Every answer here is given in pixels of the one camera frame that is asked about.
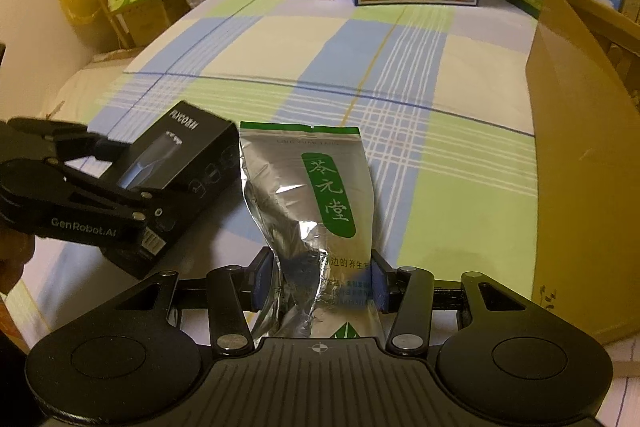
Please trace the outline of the left hand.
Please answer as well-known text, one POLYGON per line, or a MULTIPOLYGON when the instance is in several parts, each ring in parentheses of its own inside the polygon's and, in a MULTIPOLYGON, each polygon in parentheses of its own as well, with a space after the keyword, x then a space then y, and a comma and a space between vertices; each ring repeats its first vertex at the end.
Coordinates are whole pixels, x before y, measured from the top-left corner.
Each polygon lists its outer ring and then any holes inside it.
POLYGON ((34 257, 35 236, 0 228, 0 291, 8 295, 21 280, 27 262, 34 257))

